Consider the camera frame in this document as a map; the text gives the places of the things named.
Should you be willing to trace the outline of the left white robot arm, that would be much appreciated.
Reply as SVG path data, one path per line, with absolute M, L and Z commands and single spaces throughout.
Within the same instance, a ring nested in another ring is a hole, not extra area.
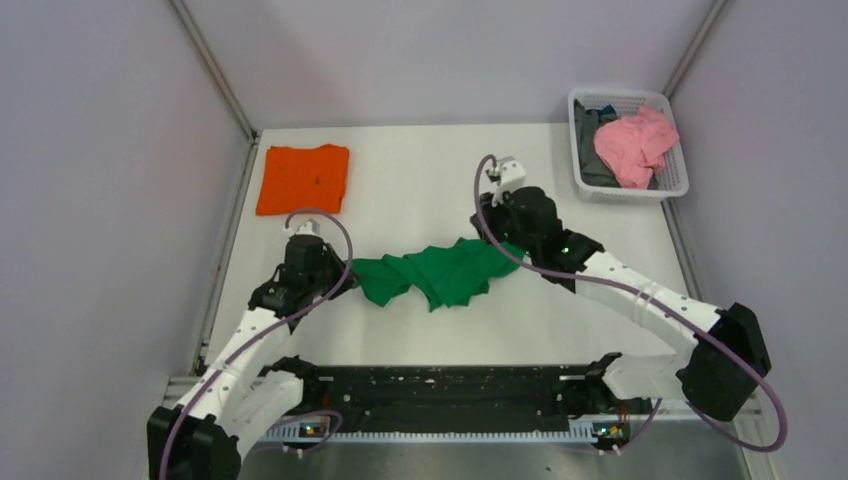
M 146 425 L 152 479 L 235 479 L 244 457 L 290 410 L 308 413 L 320 386 L 303 375 L 265 373 L 300 321 L 357 287 L 350 262 L 307 222 L 288 240 L 271 278 L 251 294 L 235 332 L 197 382 Z

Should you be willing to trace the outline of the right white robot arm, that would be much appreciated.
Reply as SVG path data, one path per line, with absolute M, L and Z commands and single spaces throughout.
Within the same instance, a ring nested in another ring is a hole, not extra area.
M 600 242 L 565 228 L 539 187 L 522 187 L 501 202 L 490 192 L 480 195 L 471 223 L 484 242 L 516 248 L 545 280 L 612 309 L 671 348 L 615 356 L 586 385 L 589 404 L 600 412 L 632 398 L 670 398 L 729 422 L 772 369 L 750 308 L 720 308 L 649 280 Z

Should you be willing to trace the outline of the green t shirt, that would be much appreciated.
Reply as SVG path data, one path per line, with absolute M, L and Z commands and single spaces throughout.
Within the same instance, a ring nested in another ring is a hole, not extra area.
M 417 289 L 428 309 L 466 307 L 477 295 L 489 292 L 492 279 L 519 269 L 495 246 L 479 239 L 459 238 L 450 247 L 428 246 L 417 253 L 380 258 L 357 258 L 353 271 L 372 303 L 385 307 L 393 299 Z

